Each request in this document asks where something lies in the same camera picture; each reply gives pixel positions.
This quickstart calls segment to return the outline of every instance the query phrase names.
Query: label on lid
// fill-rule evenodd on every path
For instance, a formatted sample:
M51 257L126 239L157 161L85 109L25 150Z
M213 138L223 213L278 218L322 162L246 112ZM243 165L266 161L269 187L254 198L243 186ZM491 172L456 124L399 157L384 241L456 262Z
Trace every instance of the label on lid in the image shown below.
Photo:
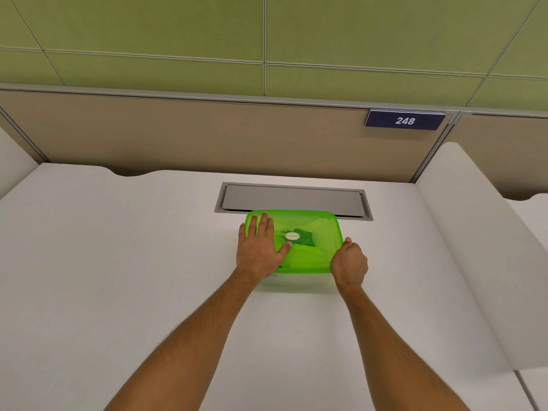
M288 232L285 234L285 239L288 239L290 241L296 241L298 240L299 238L301 237L301 235L299 235L298 233L296 232Z

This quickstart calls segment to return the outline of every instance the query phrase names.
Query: white desk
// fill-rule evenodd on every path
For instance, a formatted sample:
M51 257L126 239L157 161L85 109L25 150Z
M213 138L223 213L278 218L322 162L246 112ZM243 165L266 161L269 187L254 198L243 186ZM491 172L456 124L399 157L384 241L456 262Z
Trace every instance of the white desk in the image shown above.
M548 251L548 193L537 194L529 200L507 201ZM548 368L523 370L521 376L539 410L548 411Z
M235 263L223 181L364 189L364 287L472 410L531 410L414 185L43 164L0 200L0 408L97 410ZM337 294L255 291L203 410L373 410Z

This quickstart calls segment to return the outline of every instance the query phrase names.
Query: right hand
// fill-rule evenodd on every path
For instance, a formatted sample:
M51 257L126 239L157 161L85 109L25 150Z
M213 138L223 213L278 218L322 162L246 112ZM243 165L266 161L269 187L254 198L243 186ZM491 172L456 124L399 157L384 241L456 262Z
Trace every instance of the right hand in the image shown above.
M353 288L361 289L363 278L369 269L367 257L363 255L362 249L349 237L333 256L330 268L339 292Z

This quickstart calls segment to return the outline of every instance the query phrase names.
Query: green plastic container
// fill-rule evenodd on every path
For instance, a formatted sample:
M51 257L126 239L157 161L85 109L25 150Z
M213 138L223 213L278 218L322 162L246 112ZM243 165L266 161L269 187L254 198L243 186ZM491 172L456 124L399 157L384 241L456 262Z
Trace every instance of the green plastic container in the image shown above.
M257 225L264 210L254 210L245 220L246 235L253 215ZM326 274L335 252L342 246L343 236L339 222L330 212L311 210L267 210L274 220L274 248L280 249L287 241L293 247L276 270L278 274Z

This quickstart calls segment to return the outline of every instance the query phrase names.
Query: wall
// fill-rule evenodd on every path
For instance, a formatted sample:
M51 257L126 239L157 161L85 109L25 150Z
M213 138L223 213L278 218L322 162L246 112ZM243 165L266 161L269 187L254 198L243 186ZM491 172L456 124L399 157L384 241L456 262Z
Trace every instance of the wall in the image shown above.
M38 164L0 128L0 198L37 166Z

